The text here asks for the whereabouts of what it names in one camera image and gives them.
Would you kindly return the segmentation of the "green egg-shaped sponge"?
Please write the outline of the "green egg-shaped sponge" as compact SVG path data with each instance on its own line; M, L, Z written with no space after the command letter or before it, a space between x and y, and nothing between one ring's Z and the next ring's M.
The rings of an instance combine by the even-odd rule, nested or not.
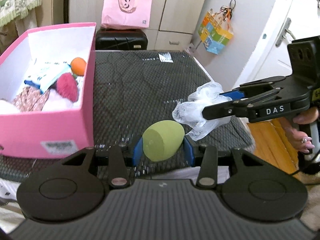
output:
M163 120L149 126L142 135L143 152L153 161L165 161L179 150L184 139L184 128L178 122Z

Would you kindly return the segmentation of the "white mesh bath pouf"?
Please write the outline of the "white mesh bath pouf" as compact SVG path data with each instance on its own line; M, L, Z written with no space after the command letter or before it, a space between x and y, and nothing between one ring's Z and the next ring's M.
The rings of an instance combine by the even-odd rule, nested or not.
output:
M230 97L224 96L222 93L222 86L215 81L210 81L198 87L188 96L188 101L179 102L173 110L172 117L176 122L191 127L191 131L187 135L193 141L203 139L212 130L230 121L230 117L206 120L202 116L205 107L231 101Z

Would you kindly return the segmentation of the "purple plush toy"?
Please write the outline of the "purple plush toy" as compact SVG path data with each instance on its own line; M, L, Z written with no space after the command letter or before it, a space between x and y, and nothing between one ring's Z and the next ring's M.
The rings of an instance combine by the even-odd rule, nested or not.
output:
M71 109L78 109L81 106L81 98L78 98L77 102L71 102L67 98L61 97L56 90L51 89L48 100L44 104L43 112L54 111L68 111Z

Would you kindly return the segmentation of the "orange foam ball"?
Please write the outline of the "orange foam ball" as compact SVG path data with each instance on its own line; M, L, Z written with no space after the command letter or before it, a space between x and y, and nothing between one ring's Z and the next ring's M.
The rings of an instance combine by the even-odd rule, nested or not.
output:
M87 62L80 57L76 57L71 61L71 70L73 74L77 76L85 75L86 66L87 66Z

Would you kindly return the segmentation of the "blue white wet wipes pack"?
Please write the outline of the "blue white wet wipes pack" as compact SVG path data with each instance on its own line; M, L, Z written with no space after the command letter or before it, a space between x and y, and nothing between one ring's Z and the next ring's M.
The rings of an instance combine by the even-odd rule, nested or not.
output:
M62 74L70 72L71 65L67 62L36 61L28 70L24 84L38 89L43 94Z

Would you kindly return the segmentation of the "black woven table mat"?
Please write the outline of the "black woven table mat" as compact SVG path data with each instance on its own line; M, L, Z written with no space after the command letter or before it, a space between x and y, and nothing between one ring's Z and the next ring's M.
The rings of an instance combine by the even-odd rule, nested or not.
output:
M93 92L93 135L97 154L107 157L110 146L131 144L152 124L173 120L172 111L210 78L186 52L170 52L173 63L159 59L158 51L97 51ZM239 147L253 153L254 140L240 119L214 129L197 144L220 151ZM152 163L142 156L129 168L131 177L150 176L187 167L182 148L170 159ZM30 173L58 160L1 156L1 179L20 183Z

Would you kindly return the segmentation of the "colourful gift bag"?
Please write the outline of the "colourful gift bag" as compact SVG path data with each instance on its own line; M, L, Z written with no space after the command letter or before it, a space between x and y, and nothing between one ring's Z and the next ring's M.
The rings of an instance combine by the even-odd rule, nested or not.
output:
M205 14L198 34L206 51L219 55L233 38L231 19L235 6L236 0L230 0L229 5L223 5L218 12L210 9Z

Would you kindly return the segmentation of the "pink cardboard storage box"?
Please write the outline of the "pink cardboard storage box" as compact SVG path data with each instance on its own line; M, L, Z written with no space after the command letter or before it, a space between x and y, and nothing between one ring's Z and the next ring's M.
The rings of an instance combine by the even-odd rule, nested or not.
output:
M58 24L25 31L1 55L1 155L52 159L93 146L94 22ZM69 72L82 58L76 101L49 88L27 85L30 75Z

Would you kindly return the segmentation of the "magenta fluffy pompom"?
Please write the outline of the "magenta fluffy pompom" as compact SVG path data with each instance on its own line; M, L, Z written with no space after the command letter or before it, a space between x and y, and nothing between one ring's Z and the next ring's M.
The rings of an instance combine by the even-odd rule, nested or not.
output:
M78 83L71 73L64 73L57 79L56 91L71 102L78 100Z

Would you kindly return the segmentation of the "beige wardrobe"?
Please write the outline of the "beige wardrobe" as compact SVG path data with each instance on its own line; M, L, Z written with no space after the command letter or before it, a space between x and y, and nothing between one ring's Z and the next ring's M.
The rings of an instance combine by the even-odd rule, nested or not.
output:
M149 50L184 50L203 4L204 0L42 0L37 12L40 26L94 22L100 28L103 16L118 10L122 20L140 20Z

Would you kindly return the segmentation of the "black suitcase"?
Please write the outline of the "black suitcase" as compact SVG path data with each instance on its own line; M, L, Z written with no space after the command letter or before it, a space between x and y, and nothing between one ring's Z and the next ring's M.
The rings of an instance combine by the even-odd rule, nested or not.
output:
M100 28L95 36L96 50L146 50L148 38L140 29Z

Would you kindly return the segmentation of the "pink floral scrunchie cloth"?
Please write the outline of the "pink floral scrunchie cloth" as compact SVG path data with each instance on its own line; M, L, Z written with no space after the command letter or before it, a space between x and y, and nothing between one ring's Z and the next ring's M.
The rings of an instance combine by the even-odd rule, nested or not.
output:
M45 103L49 98L49 91L44 93L35 87L24 87L20 94L18 94L12 104L16 106L21 112L42 111Z

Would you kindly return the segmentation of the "white plush toy brown ears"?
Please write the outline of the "white plush toy brown ears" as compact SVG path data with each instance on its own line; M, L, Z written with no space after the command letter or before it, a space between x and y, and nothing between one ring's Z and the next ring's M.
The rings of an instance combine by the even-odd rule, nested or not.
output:
M0 115L18 114L21 111L12 103L1 99L0 100Z

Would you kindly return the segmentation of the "pink paper shopping bag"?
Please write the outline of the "pink paper shopping bag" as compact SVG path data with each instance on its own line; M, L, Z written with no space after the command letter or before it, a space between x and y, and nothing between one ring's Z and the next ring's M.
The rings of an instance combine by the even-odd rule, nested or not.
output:
M101 27L106 29L147 29L152 0L104 0Z

